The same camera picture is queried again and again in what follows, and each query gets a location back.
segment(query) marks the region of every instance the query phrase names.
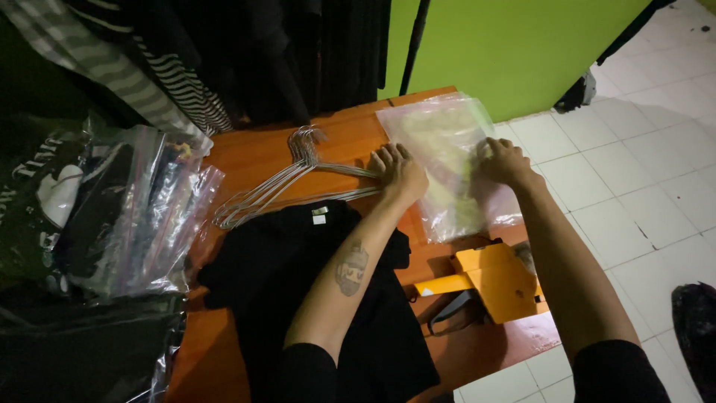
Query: wooden table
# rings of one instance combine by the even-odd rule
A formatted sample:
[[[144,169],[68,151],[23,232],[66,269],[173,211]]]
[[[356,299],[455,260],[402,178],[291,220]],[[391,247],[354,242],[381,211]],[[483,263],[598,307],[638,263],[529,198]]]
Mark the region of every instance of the wooden table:
[[[424,91],[341,110],[313,120],[329,140],[317,148],[324,161],[365,166],[369,152],[388,142],[375,111],[414,103],[425,98],[456,91],[454,87]],[[211,155],[205,159],[226,173],[213,208],[237,191],[249,190],[291,163],[286,139],[295,128],[281,125],[224,133],[213,137]],[[286,190],[282,199],[365,186],[359,179],[328,172],[311,172]],[[368,212],[374,199],[352,201],[361,213]],[[216,254],[223,232],[209,225],[191,251],[200,267]],[[397,270],[403,285],[410,285],[453,274],[448,257],[458,250],[478,247],[487,242],[486,234],[450,244],[428,244],[416,206],[400,220],[398,229],[410,237],[410,267]],[[526,238],[522,226],[489,234],[513,244]],[[206,289],[190,293],[190,307],[184,340],[176,358],[167,393],[169,403],[249,402],[246,370],[239,351],[233,317],[227,309],[206,310],[201,296]],[[427,323],[449,299],[446,295],[418,298],[412,304],[419,322]],[[427,402],[431,397],[452,391],[483,376],[526,360],[560,344],[549,312],[504,325],[473,324],[446,336],[425,340],[442,384],[413,399]]]

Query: black t-shirt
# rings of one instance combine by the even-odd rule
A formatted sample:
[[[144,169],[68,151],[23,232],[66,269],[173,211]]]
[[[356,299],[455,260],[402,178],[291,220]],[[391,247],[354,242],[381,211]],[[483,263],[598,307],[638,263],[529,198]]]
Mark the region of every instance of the black t-shirt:
[[[575,402],[669,402],[647,355],[623,340],[595,343],[574,359]],[[335,402],[338,375],[331,356],[310,343],[284,350],[274,384],[277,402]]]

